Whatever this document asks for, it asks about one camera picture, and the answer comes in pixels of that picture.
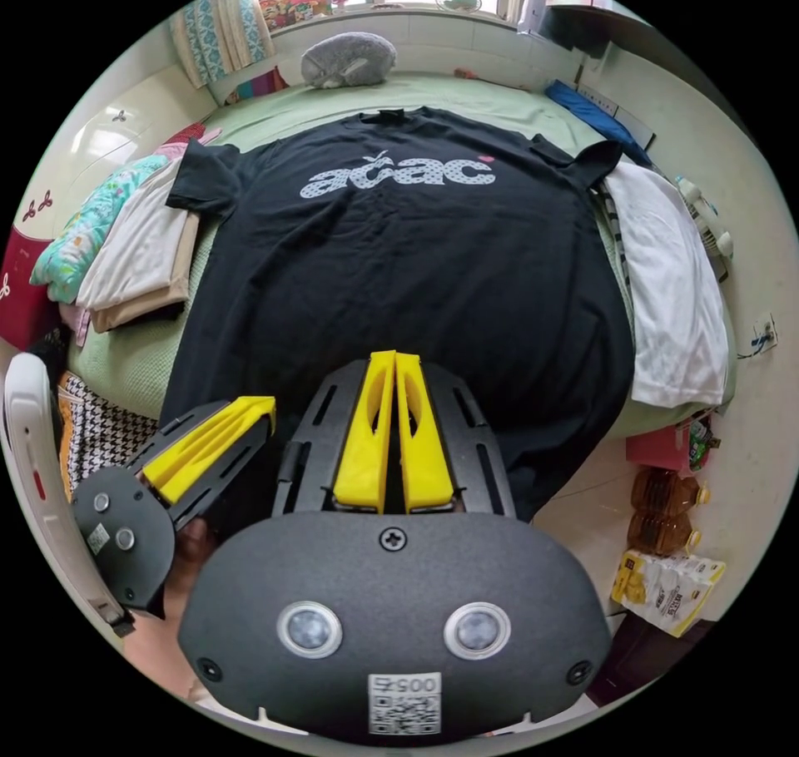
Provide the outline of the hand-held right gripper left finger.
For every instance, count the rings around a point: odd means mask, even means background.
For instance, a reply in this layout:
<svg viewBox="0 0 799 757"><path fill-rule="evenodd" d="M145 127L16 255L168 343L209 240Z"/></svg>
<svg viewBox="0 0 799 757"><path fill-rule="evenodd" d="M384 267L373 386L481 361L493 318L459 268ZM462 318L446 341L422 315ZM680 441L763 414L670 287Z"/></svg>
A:
<svg viewBox="0 0 799 757"><path fill-rule="evenodd" d="M385 509L395 360L394 350L375 352L365 368L333 486L340 507Z"/></svg>

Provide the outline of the person's left hand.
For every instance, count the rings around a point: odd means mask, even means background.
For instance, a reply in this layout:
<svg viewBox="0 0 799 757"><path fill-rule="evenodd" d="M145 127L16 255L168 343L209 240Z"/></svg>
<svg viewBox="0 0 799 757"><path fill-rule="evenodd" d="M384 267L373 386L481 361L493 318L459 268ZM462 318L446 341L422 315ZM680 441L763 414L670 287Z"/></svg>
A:
<svg viewBox="0 0 799 757"><path fill-rule="evenodd" d="M207 697L178 644L181 618L202 567L216 549L206 522L196 518L178 534L171 570L163 587L164 616L135 618L123 641L123 654L143 675L174 696L192 703Z"/></svg>

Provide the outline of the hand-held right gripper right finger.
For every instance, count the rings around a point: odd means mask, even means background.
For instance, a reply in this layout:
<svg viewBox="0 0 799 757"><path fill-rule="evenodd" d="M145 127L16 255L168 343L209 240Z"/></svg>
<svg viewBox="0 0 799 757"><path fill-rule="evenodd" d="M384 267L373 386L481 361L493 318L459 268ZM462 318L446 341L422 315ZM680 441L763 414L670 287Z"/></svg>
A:
<svg viewBox="0 0 799 757"><path fill-rule="evenodd" d="M452 481L417 355L396 355L396 393L405 511L447 507Z"/></svg>

